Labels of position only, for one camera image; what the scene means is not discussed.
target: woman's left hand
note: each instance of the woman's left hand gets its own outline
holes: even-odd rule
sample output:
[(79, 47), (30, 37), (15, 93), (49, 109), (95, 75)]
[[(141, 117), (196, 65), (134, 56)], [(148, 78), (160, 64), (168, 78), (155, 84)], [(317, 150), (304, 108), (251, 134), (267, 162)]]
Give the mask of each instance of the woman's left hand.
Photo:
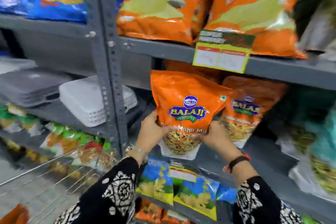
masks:
[(136, 142), (136, 147), (149, 153), (168, 132), (174, 130), (174, 126), (160, 127), (156, 124), (158, 118), (156, 110), (141, 122), (141, 129)]

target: shopping cart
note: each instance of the shopping cart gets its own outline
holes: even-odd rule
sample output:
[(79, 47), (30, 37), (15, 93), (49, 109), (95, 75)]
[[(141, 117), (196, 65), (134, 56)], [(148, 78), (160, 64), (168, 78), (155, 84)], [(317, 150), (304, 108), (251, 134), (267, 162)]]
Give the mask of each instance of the shopping cart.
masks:
[(110, 155), (107, 160), (106, 154), (100, 153), (91, 159), (91, 167), (71, 165), (74, 159), (70, 156), (76, 154), (77, 158), (84, 159), (90, 152), (81, 147), (51, 160), (45, 159), (38, 166), (0, 183), (0, 219), (21, 204), (29, 211), (28, 223), (53, 223), (116, 163), (114, 156)]

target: metal wire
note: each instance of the metal wire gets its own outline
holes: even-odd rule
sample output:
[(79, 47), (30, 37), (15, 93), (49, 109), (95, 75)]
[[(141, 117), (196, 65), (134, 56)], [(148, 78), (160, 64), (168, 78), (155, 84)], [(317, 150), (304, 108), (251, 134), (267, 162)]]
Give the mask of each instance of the metal wire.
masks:
[[(90, 162), (91, 167), (71, 165), (74, 159), (70, 156), (80, 155), (82, 159), (90, 159), (92, 153), (96, 157), (94, 162)], [(29, 210), (29, 223), (53, 223), (107, 171), (101, 167), (102, 161), (106, 161), (106, 155), (103, 157), (94, 150), (85, 153), (84, 148), (80, 147), (1, 183), (0, 219), (17, 204), (22, 204)], [(107, 166), (113, 166), (115, 159), (110, 158), (110, 162)]]

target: grey plastic tray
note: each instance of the grey plastic tray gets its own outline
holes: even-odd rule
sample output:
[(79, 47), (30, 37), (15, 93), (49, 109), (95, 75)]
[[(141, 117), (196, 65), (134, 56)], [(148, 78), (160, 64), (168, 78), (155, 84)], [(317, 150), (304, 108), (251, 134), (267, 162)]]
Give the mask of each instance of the grey plastic tray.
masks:
[(65, 73), (39, 67), (0, 75), (1, 93), (23, 107), (33, 107), (58, 99), (58, 87), (69, 81), (71, 77)]

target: black patterned kurta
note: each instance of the black patterned kurta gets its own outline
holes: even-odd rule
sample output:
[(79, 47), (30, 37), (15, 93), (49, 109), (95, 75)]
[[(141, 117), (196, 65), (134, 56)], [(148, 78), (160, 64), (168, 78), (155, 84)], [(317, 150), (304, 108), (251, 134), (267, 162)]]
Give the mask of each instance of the black patterned kurta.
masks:
[[(92, 185), (76, 205), (54, 224), (124, 224), (133, 217), (134, 190), (139, 166), (126, 157)], [(303, 224), (300, 216), (283, 203), (260, 177), (241, 185), (233, 207), (234, 224)]]

